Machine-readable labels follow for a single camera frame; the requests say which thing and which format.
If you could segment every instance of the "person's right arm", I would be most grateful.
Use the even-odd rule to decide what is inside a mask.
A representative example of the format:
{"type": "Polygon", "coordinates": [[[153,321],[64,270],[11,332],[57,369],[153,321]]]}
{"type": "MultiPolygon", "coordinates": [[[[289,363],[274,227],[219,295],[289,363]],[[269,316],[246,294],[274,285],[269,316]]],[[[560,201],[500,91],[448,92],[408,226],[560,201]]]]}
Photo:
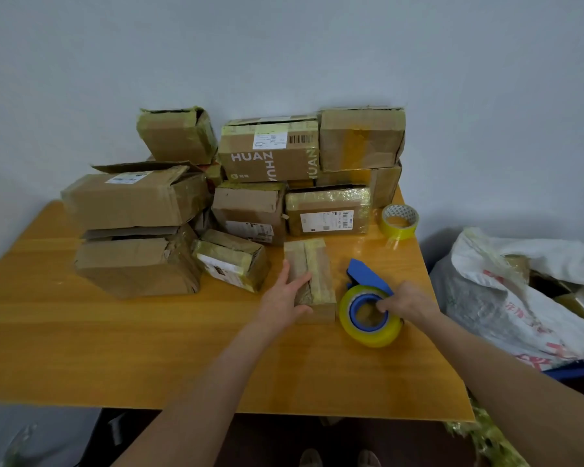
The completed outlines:
{"type": "Polygon", "coordinates": [[[426,333],[532,467],[584,467],[584,395],[469,333],[410,282],[377,308],[426,333]]]}

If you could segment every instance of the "blue tape core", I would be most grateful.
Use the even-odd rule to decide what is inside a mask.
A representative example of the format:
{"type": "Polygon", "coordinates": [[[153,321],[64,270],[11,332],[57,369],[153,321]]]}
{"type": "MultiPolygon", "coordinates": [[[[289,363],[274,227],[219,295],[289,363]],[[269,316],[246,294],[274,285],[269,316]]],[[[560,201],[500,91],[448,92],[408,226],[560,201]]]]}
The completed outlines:
{"type": "Polygon", "coordinates": [[[348,314],[350,316],[350,321],[353,323],[353,325],[355,325],[355,328],[364,332],[373,332],[380,330],[383,326],[387,324],[387,318],[389,316],[387,312],[385,312],[385,314],[383,315],[382,321],[378,323],[376,326],[366,326],[365,324],[357,320],[357,312],[364,303],[377,302],[380,299],[382,298],[379,295],[374,295],[373,293],[364,293],[363,295],[359,295],[352,301],[352,303],[350,304],[350,310],[348,311],[348,314]]]}

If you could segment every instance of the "forearm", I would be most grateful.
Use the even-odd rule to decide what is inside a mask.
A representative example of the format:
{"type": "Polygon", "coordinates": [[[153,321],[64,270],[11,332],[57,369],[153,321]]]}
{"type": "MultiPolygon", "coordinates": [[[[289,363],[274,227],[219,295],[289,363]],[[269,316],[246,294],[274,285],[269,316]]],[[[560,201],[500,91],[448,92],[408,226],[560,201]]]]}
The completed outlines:
{"type": "Polygon", "coordinates": [[[274,336],[259,323],[246,325],[192,390],[172,401],[115,467],[213,465],[251,372],[274,336]]]}
{"type": "Polygon", "coordinates": [[[584,466],[584,396],[470,334],[440,313],[414,324],[533,466],[584,466]]]}

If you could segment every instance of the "person's left arm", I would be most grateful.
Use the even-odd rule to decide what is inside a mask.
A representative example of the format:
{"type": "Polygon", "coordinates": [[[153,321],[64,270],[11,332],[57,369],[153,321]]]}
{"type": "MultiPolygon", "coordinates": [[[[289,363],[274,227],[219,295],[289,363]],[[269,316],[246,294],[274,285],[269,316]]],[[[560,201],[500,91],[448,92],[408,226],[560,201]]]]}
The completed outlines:
{"type": "Polygon", "coordinates": [[[264,350],[296,319],[311,312],[295,306],[305,274],[287,283],[289,263],[265,292],[259,311],[207,368],[189,393],[172,401],[113,467],[210,467],[216,461],[229,423],[249,377],[264,350]]]}

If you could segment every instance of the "hand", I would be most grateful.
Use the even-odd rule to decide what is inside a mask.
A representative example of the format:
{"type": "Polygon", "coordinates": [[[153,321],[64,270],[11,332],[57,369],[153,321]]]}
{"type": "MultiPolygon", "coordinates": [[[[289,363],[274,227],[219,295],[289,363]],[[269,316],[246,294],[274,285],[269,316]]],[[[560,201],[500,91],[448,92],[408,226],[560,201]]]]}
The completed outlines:
{"type": "Polygon", "coordinates": [[[414,324],[420,319],[439,313],[435,301],[411,282],[398,285],[394,295],[376,302],[376,308],[381,313],[389,311],[414,324]]]}
{"type": "Polygon", "coordinates": [[[289,272],[290,264],[284,260],[277,282],[265,292],[255,317],[257,322],[265,324],[266,328],[272,330],[274,334],[279,334],[286,329],[300,315],[313,312],[312,308],[307,305],[294,305],[296,292],[310,281],[311,272],[287,283],[289,272]]]}

